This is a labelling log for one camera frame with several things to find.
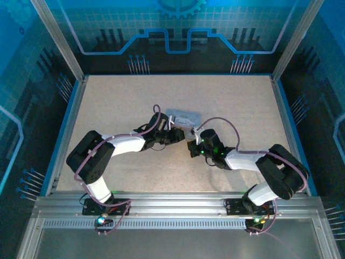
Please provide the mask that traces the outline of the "cartoon dog tin box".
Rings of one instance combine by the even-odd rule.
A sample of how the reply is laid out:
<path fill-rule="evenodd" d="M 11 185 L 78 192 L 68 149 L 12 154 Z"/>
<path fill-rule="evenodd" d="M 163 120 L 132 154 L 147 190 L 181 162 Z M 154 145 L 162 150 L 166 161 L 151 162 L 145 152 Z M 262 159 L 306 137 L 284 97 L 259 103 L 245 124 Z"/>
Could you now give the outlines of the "cartoon dog tin box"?
<path fill-rule="evenodd" d="M 190 131 L 193 127 L 201 125 L 202 116 L 200 113 L 168 108 L 165 114 L 167 116 L 173 114 L 176 117 L 173 128 L 182 129 L 186 140 L 195 140 Z"/>

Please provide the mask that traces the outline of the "right LED circuit board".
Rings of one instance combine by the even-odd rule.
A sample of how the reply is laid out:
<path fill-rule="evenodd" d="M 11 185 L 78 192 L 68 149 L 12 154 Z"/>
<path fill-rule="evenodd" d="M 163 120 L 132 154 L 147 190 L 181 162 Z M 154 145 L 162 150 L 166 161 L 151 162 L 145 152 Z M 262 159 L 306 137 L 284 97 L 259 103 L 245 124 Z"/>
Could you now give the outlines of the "right LED circuit board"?
<path fill-rule="evenodd" d="M 266 220 L 263 218 L 253 218 L 245 220 L 246 230 L 262 231 Z"/>

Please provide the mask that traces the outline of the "led circuit board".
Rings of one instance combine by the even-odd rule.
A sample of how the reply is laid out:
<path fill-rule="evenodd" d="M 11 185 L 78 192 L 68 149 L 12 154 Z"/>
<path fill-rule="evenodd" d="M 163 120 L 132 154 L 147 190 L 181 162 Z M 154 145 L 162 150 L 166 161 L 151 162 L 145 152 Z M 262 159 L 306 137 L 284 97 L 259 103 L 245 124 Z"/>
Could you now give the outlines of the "led circuit board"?
<path fill-rule="evenodd" d="M 95 226 L 96 227 L 103 227 L 106 226 L 110 223 L 112 223 L 113 220 L 109 219 L 107 215 L 100 215 L 96 220 L 95 220 Z"/>
<path fill-rule="evenodd" d="M 266 220 L 263 218 L 253 218 L 245 220 L 246 230 L 262 231 Z"/>

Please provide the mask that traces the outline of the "left LED circuit board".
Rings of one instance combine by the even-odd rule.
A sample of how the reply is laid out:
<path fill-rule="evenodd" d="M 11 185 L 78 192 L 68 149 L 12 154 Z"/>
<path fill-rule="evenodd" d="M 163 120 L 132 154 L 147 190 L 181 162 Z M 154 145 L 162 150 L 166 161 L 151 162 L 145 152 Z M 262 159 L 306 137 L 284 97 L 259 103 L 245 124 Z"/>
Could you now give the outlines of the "left LED circuit board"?
<path fill-rule="evenodd" d="M 107 215 L 100 215 L 96 220 L 95 220 L 95 226 L 96 227 L 103 227 L 106 226 L 110 223 L 112 223 L 113 220 L 109 219 Z"/>

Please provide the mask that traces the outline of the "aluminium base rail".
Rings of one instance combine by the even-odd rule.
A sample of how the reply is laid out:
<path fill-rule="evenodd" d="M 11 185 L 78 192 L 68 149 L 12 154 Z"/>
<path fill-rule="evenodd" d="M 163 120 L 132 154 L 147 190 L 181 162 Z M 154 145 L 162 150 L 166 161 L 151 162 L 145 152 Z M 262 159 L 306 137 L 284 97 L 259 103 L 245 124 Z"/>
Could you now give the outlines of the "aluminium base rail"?
<path fill-rule="evenodd" d="M 36 199 L 31 216 L 41 218 L 81 218 L 82 192 L 58 191 Z M 240 192 L 117 192 L 117 199 L 132 201 L 129 216 L 141 218 L 226 217 L 224 199 L 240 199 Z M 278 219 L 324 218 L 326 213 L 317 196 L 296 193 L 290 200 L 278 199 Z"/>

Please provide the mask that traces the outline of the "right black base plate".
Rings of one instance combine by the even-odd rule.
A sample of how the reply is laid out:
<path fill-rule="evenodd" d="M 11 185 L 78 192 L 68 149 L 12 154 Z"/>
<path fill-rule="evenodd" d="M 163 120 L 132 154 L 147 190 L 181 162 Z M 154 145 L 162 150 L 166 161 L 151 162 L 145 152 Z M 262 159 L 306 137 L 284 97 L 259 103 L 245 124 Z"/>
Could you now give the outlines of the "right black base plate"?
<path fill-rule="evenodd" d="M 227 215 L 274 215 L 274 205 L 272 201 L 265 202 L 263 205 L 257 206 L 250 200 L 224 199 L 223 206 Z"/>

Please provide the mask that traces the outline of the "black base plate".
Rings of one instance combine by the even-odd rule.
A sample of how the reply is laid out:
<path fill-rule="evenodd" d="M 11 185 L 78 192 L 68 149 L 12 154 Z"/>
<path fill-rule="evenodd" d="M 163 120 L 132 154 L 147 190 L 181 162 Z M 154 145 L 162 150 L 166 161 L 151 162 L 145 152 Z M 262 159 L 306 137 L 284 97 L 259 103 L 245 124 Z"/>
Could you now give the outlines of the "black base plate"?
<path fill-rule="evenodd" d="M 223 206 L 227 215 L 274 215 L 274 205 L 272 201 L 265 202 L 263 205 L 257 206 L 250 200 L 224 199 Z"/>
<path fill-rule="evenodd" d="M 88 198 L 84 200 L 82 215 L 100 216 L 102 214 L 107 214 L 108 216 L 120 216 L 125 212 L 127 206 L 128 204 L 125 203 L 116 207 L 104 207 L 96 203 L 91 198 Z"/>

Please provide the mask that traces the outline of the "aluminium side rail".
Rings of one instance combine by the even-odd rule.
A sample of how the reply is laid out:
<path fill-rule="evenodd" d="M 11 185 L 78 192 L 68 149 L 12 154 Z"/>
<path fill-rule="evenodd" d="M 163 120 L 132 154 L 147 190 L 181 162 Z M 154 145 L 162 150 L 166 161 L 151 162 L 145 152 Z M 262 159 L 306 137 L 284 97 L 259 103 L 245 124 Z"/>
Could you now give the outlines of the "aluminium side rail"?
<path fill-rule="evenodd" d="M 88 77 L 89 76 L 86 75 L 82 81 L 77 81 L 75 83 L 45 175 L 40 196 L 49 196 L 51 194 L 54 181 L 56 178 L 59 178 L 62 167 L 66 163 L 66 153 L 87 85 Z"/>
<path fill-rule="evenodd" d="M 273 92 L 277 102 L 278 110 L 281 116 L 281 121 L 285 130 L 288 146 L 291 150 L 291 153 L 307 168 L 309 171 L 309 178 L 307 180 L 306 194 L 308 196 L 313 196 L 315 193 L 315 186 L 309 164 L 307 162 L 302 144 L 297 132 L 295 122 L 293 120 L 292 112 L 280 80 L 275 81 L 271 79 Z"/>

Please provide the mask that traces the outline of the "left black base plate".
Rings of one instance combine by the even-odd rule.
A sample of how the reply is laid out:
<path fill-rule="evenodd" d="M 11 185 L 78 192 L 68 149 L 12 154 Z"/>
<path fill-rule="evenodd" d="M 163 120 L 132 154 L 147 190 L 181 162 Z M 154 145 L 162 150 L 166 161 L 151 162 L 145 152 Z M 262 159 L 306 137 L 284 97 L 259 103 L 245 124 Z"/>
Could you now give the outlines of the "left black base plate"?
<path fill-rule="evenodd" d="M 127 206 L 128 204 L 125 203 L 116 207 L 104 207 L 96 203 L 91 198 L 88 198 L 84 200 L 82 215 L 100 216 L 102 214 L 107 214 L 108 216 L 120 216 L 125 212 Z"/>

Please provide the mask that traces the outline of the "aluminium corner post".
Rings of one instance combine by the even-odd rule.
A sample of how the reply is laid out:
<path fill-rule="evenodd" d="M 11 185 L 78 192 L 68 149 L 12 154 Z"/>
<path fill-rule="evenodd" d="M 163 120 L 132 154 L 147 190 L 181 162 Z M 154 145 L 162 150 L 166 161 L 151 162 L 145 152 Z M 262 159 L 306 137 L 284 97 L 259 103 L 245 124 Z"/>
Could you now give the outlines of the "aluminium corner post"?
<path fill-rule="evenodd" d="M 45 0 L 30 0 L 30 2 L 35 8 L 38 16 L 45 25 L 47 31 L 52 37 L 55 45 L 63 56 L 66 64 L 69 66 L 76 80 L 78 82 L 83 82 L 85 75 Z"/>
<path fill-rule="evenodd" d="M 295 54 L 298 46 L 306 35 L 310 25 L 312 24 L 314 18 L 319 12 L 322 4 L 325 0 L 310 0 L 305 12 L 303 13 L 296 29 L 294 30 L 283 54 L 281 55 L 273 73 L 272 82 L 277 83 L 283 72 L 285 71 L 287 65 Z"/>

